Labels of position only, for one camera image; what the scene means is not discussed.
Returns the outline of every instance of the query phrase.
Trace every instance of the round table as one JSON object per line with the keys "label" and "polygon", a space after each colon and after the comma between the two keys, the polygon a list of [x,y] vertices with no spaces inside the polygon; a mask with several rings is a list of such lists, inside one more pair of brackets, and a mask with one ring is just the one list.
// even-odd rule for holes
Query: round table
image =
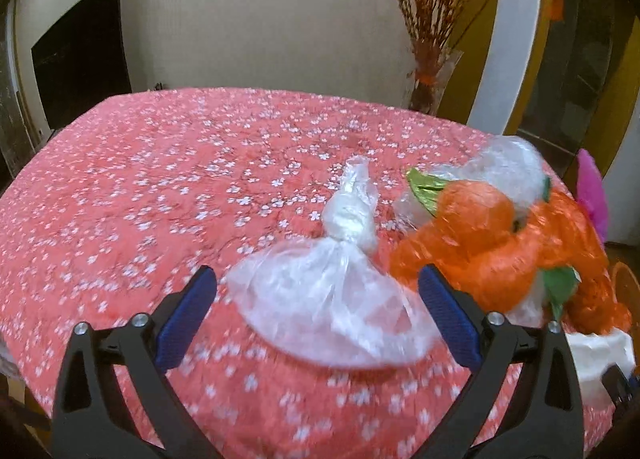
{"label": "round table", "polygon": [[[462,164],[487,139],[416,112],[296,92],[110,98],[53,139],[0,200],[2,334],[50,412],[78,321],[124,324],[183,288],[201,264],[220,277],[287,235],[321,235],[320,212],[354,154],[370,158],[380,191],[386,265],[401,236],[390,204],[404,172]],[[495,432],[517,374],[508,374],[479,440]],[[227,459],[403,459],[433,431],[468,372],[442,342],[417,365],[385,374],[306,365],[263,342],[222,288],[168,377]],[[143,436],[155,439],[132,386],[123,385]],[[586,448],[603,437],[610,415],[585,408]]]}

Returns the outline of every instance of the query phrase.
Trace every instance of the pink object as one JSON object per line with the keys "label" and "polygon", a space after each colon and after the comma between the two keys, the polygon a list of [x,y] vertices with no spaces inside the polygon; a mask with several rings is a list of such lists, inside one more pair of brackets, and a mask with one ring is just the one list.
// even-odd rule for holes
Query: pink object
{"label": "pink object", "polygon": [[609,228],[609,209],[607,197],[602,186],[602,175],[596,166],[591,154],[581,148],[578,151],[578,182],[577,201],[589,214],[591,223],[600,241],[604,244],[607,240]]}
{"label": "pink object", "polygon": [[[222,276],[288,235],[320,235],[320,212],[354,154],[371,159],[381,194],[377,262],[388,269],[401,236],[390,204],[406,169],[462,164],[487,139],[416,112],[295,92],[111,98],[53,139],[0,199],[2,334],[50,411],[77,322],[124,324],[181,289],[200,264]],[[481,440],[497,429],[517,374],[513,367]],[[125,376],[133,416],[154,439]],[[407,458],[467,378],[443,342],[414,367],[384,373],[298,362],[247,327],[224,287],[169,373],[226,459]],[[587,449],[608,430],[611,412],[585,409]]]}

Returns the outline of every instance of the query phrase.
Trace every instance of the floor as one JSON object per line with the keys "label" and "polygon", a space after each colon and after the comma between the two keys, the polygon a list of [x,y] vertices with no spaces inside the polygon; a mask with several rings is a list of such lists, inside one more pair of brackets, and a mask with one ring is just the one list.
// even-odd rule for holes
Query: floor
{"label": "floor", "polygon": [[617,244],[606,244],[607,256],[611,264],[622,261],[640,277],[640,248]]}

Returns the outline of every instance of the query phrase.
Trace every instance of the television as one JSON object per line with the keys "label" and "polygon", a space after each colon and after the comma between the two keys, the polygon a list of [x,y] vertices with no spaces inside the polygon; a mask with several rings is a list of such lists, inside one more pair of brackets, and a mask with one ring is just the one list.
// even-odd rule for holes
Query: television
{"label": "television", "polygon": [[131,92],[120,0],[81,0],[44,33],[31,57],[51,130],[110,96]]}
{"label": "television", "polygon": [[6,165],[4,156],[0,153],[0,196],[2,196],[4,190],[6,190],[10,183],[11,174],[9,172],[9,167]]}

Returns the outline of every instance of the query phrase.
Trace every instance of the orange plastic bag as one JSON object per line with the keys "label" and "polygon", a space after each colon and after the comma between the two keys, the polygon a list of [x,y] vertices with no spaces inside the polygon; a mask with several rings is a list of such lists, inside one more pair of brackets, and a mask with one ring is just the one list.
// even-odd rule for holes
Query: orange plastic bag
{"label": "orange plastic bag", "polygon": [[574,326],[587,333],[628,330],[630,315],[615,300],[607,256],[571,197],[552,190],[549,202],[534,204],[517,232],[513,219],[511,201],[491,185],[452,182],[438,198],[436,219],[394,250],[390,273],[416,289],[420,269],[436,264],[482,309],[508,312],[527,296],[539,269],[571,265],[582,279],[566,306]]}

